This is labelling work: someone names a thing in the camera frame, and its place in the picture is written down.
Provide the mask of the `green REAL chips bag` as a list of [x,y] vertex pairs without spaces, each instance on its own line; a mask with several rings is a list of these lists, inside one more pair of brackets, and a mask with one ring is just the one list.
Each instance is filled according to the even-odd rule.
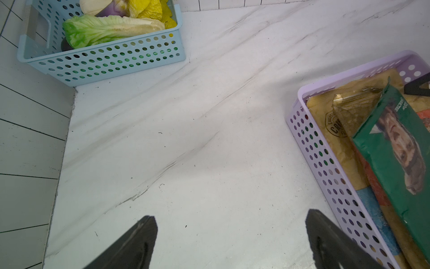
[[394,86],[382,91],[353,135],[397,216],[430,257],[430,133]]

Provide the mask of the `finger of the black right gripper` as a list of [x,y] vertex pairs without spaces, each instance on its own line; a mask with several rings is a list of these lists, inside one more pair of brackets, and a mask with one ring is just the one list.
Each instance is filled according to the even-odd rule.
[[404,86],[404,93],[407,95],[430,97],[430,73],[427,73]]

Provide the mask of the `brown orange chips bag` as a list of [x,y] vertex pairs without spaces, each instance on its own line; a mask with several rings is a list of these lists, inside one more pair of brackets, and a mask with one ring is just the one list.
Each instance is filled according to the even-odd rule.
[[[361,124],[365,121],[365,119],[370,115],[370,112],[375,107],[377,101],[381,97],[382,91],[383,91],[383,89],[379,89],[379,90],[378,89],[354,90],[354,91],[350,91],[350,92],[346,92],[346,93],[337,94],[334,97],[333,111],[334,111],[335,115],[338,117],[338,119],[341,121],[345,131],[347,132],[347,134],[350,137],[350,139],[352,140],[352,142],[353,142],[353,135],[357,132],[357,130],[360,128]],[[430,132],[430,102],[425,98],[417,98],[415,102],[412,102],[412,103],[408,102],[408,103],[413,108],[413,110],[419,115],[419,117],[423,121],[425,127]],[[426,259],[424,256],[424,259],[430,265],[430,258]]]

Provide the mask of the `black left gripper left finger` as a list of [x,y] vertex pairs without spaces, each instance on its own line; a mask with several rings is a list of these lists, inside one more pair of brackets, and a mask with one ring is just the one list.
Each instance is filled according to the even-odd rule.
[[116,240],[87,269],[147,269],[155,247],[158,227],[153,216],[144,216]]

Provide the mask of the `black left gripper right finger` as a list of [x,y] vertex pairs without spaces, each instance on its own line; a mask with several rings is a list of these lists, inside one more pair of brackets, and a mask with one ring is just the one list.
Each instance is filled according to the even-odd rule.
[[305,220],[318,269],[383,269],[321,211],[310,209]]

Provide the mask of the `sea salt chips bag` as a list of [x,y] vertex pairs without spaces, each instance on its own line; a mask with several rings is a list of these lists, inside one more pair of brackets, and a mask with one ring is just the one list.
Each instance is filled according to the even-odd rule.
[[379,90],[388,81],[399,90],[403,88],[398,71],[391,68],[372,78],[356,80],[336,90],[310,97],[307,107],[400,268],[427,269],[429,264],[396,216],[370,165],[357,151],[333,112],[336,94],[366,88]]

